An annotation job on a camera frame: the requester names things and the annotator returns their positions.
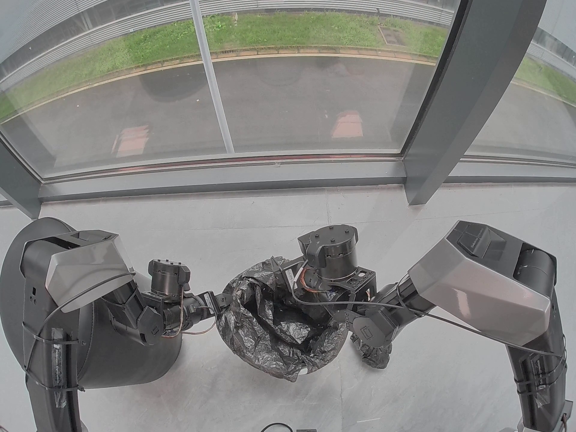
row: crumpled plastic bag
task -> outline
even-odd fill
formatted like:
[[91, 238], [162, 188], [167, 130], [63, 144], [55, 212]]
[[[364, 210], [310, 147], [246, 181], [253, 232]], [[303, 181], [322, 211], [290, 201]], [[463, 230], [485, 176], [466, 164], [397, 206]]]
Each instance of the crumpled plastic bag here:
[[[274, 377], [295, 382], [303, 368], [311, 373], [334, 360], [346, 341], [346, 326], [324, 307], [299, 304], [284, 281], [277, 283], [270, 260], [236, 276], [223, 292], [233, 298], [218, 317], [220, 336], [234, 354]], [[317, 302], [313, 293], [295, 293]]]
[[384, 347], [370, 347], [365, 344], [355, 334], [350, 336], [350, 341], [354, 343], [356, 349], [362, 354], [362, 363], [383, 370], [388, 366], [390, 354], [392, 353], [392, 344]]

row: grass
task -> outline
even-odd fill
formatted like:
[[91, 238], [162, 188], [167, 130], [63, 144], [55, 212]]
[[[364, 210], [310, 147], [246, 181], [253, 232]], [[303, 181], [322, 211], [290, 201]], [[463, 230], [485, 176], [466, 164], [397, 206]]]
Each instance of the grass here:
[[[204, 18], [212, 52], [294, 46], [385, 48], [378, 25], [403, 33], [406, 47], [398, 49], [434, 58], [440, 55], [447, 34], [445, 28], [406, 19], [381, 20], [376, 16], [337, 12], [241, 14], [237, 21], [226, 15]], [[143, 29], [70, 56], [28, 77], [0, 95], [0, 118], [107, 74], [196, 56], [199, 48], [192, 21]], [[517, 78], [576, 102], [576, 83], [531, 59], [522, 62]]]

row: manhole cover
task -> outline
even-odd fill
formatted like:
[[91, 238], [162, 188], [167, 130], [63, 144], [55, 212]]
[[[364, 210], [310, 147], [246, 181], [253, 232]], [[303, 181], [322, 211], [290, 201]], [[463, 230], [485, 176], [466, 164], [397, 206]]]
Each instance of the manhole cover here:
[[378, 29], [380, 29], [380, 33], [382, 34], [382, 38], [386, 42], [386, 45], [406, 46], [406, 43], [404, 42], [404, 34], [399, 30], [382, 26], [378, 26]]

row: asphalt pavement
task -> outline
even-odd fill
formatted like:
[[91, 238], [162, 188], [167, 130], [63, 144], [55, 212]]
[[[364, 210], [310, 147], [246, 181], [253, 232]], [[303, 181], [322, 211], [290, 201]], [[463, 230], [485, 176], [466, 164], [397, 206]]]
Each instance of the asphalt pavement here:
[[[235, 59], [214, 69], [235, 151], [267, 153], [396, 152], [433, 72], [425, 64], [335, 56]], [[471, 151], [519, 146], [576, 155], [575, 119], [571, 106], [511, 85]], [[2, 130], [44, 176], [225, 153], [201, 64], [89, 88]]]

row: gray tile floor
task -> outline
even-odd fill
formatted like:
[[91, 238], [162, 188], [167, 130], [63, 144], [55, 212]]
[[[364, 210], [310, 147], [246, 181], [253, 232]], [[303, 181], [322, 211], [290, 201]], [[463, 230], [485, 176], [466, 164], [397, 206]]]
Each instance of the gray tile floor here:
[[[408, 207], [403, 189], [390, 186], [59, 202], [44, 204], [41, 214], [77, 229], [118, 232], [137, 270], [157, 256], [182, 261], [197, 292], [220, 292], [271, 255], [296, 257], [296, 237], [342, 222], [358, 228], [359, 261], [383, 286], [457, 219], [486, 222], [557, 256], [567, 397], [576, 399], [575, 207], [576, 187], [445, 186], [427, 205]], [[17, 210], [0, 208], [0, 258], [26, 223]], [[23, 372], [4, 335], [0, 373], [0, 424], [33, 432]], [[505, 348], [426, 319], [399, 335], [384, 371], [363, 365], [348, 342], [332, 364], [294, 384], [243, 363], [217, 331], [189, 336], [162, 379], [81, 393], [80, 406], [90, 432], [259, 432], [273, 421], [319, 432], [498, 432], [520, 417]]]

